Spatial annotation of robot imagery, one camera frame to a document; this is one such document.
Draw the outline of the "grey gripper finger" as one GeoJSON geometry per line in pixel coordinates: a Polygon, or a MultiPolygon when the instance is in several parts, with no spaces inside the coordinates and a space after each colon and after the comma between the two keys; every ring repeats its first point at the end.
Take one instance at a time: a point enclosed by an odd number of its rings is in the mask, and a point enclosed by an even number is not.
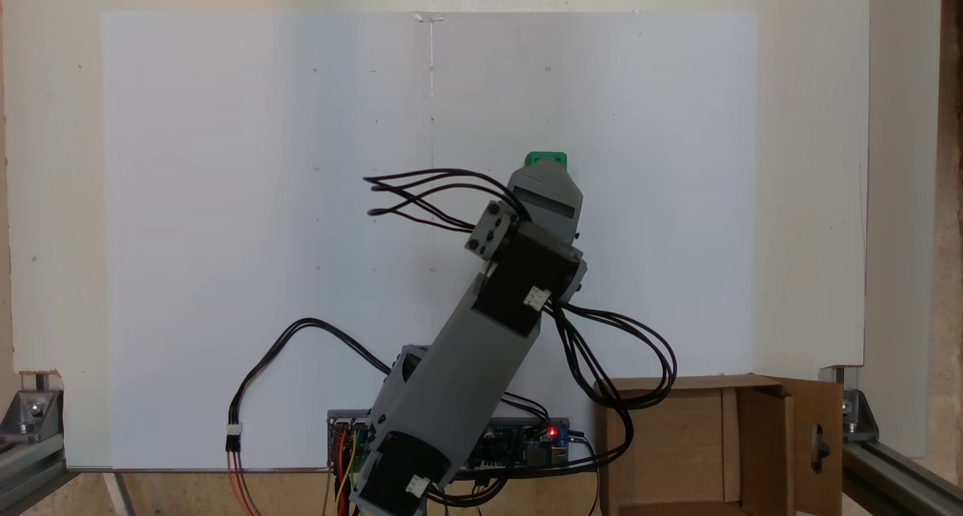
{"type": "Polygon", "coordinates": [[[559,162],[535,162],[516,170],[509,188],[518,198],[516,190],[525,190],[555,201],[582,201],[582,191],[559,162]]]}

